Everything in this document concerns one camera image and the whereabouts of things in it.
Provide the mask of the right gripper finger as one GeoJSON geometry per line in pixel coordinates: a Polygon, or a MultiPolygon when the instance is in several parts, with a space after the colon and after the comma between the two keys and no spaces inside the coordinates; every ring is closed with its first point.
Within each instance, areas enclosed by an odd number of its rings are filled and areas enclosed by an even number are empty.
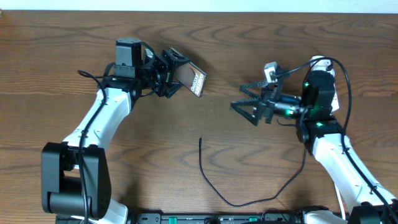
{"type": "Polygon", "coordinates": [[[253,82],[253,83],[241,85],[239,87],[239,90],[242,93],[244,93],[250,97],[260,97],[261,94],[254,92],[254,90],[262,90],[263,88],[265,88],[267,86],[268,86],[268,82],[266,80],[263,80],[263,81],[259,81],[259,82],[253,82]]]}
{"type": "Polygon", "coordinates": [[[257,126],[259,122],[259,116],[257,115],[258,102],[259,100],[257,99],[232,101],[230,108],[247,119],[251,124],[257,126]]]}

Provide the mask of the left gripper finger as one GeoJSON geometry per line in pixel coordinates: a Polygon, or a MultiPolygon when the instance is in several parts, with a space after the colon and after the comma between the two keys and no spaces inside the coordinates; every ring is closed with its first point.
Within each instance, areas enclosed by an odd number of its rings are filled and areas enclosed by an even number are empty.
{"type": "Polygon", "coordinates": [[[181,82],[169,83],[166,86],[165,95],[164,96],[166,98],[171,98],[179,89],[181,89],[181,87],[183,87],[183,84],[181,82]]]}
{"type": "Polygon", "coordinates": [[[174,48],[163,50],[162,56],[165,58],[171,70],[175,70],[176,68],[190,62],[188,57],[182,55],[174,48]]]}

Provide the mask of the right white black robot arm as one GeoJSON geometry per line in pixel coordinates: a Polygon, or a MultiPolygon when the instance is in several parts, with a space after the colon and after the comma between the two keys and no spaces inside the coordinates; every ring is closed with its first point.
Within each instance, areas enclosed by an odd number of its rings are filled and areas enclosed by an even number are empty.
{"type": "Polygon", "coordinates": [[[270,123],[274,115],[295,119],[297,137],[325,168],[349,209],[348,223],[397,223],[397,198],[370,173],[353,149],[332,112],[335,76],[330,72],[308,72],[301,96],[281,92],[283,78],[241,86],[249,95],[234,101],[231,108],[252,124],[261,118],[270,123]]]}

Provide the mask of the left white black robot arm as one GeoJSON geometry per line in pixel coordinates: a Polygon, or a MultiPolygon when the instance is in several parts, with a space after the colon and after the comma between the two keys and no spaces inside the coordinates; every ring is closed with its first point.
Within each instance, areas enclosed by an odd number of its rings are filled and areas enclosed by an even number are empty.
{"type": "Polygon", "coordinates": [[[62,142],[48,142],[41,153],[41,199],[46,213],[75,223],[129,223],[129,209],[111,196],[106,151],[142,91],[170,98],[182,87],[176,70],[190,59],[175,49],[154,52],[133,38],[116,41],[116,60],[102,76],[80,70],[98,87],[81,123],[62,142]]]}

